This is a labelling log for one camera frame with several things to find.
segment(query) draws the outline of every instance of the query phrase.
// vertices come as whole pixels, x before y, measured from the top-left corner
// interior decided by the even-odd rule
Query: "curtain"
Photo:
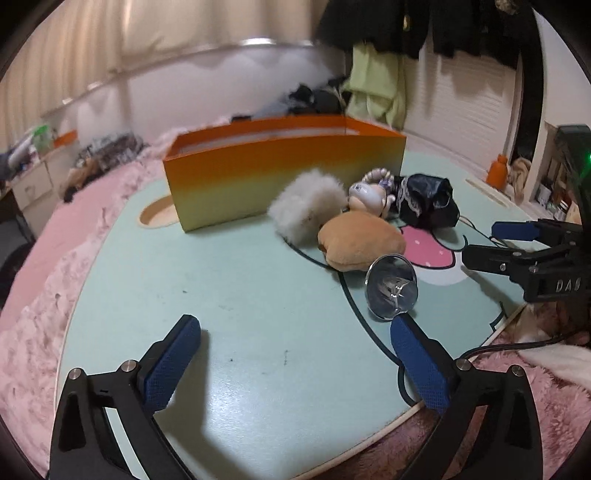
[[[0,82],[0,151],[115,75],[252,38],[311,40],[328,0],[65,0]]]

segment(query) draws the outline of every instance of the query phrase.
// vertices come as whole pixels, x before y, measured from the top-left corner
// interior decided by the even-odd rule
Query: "blue gripper pad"
[[[200,344],[199,321],[192,315],[183,315],[164,340],[149,348],[139,362],[137,379],[147,413],[166,408]]]
[[[540,230],[532,222],[495,222],[491,234],[501,240],[531,242],[540,236]]]
[[[429,339],[408,314],[390,325],[392,347],[404,364],[425,406],[443,414],[450,403],[453,360],[439,342]]]

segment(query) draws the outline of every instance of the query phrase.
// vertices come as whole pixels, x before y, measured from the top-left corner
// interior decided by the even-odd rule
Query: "metal screw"
[[[121,370],[124,372],[131,372],[138,366],[138,363],[135,360],[126,360],[121,364]]]
[[[472,368],[472,364],[469,360],[466,360],[465,358],[458,358],[456,360],[456,367],[458,367],[463,372],[467,372]]]
[[[72,370],[70,370],[70,373],[68,373],[68,378],[70,380],[75,380],[76,378],[78,378],[81,375],[82,375],[82,369],[76,367],[76,368],[73,368]]]
[[[521,368],[519,365],[512,365],[511,373],[516,377],[523,377],[525,375],[525,370],[523,370],[523,368]]]

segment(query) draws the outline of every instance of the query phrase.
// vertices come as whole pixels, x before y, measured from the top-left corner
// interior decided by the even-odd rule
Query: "orange bottle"
[[[499,155],[497,159],[492,163],[488,175],[486,176],[486,182],[491,187],[497,190],[505,190],[507,184],[507,157]]]

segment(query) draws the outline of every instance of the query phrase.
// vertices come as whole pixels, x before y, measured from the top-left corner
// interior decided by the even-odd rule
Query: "cardboard box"
[[[238,121],[180,135],[164,160],[185,232],[267,211],[301,172],[319,168],[346,188],[375,167],[400,172],[406,137],[344,116]]]

